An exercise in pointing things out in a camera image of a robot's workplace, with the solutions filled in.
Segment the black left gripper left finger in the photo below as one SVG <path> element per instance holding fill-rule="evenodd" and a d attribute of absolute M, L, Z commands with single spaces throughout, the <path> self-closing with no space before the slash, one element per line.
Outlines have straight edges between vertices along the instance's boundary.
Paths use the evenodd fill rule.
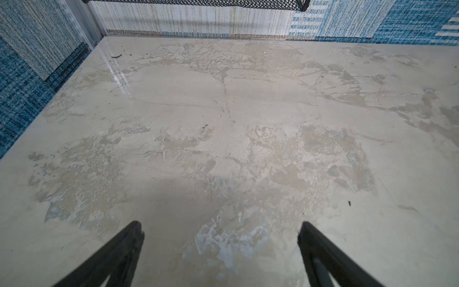
<path fill-rule="evenodd" d="M 141 223 L 132 221 L 55 286 L 131 286 L 144 239 Z"/>

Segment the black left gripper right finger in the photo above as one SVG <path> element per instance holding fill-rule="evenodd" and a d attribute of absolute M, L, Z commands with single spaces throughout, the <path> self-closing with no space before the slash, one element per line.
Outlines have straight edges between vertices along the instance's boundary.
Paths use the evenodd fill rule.
<path fill-rule="evenodd" d="M 382 284 L 363 270 L 313 224 L 302 223 L 297 240 L 312 287 L 380 287 Z"/>

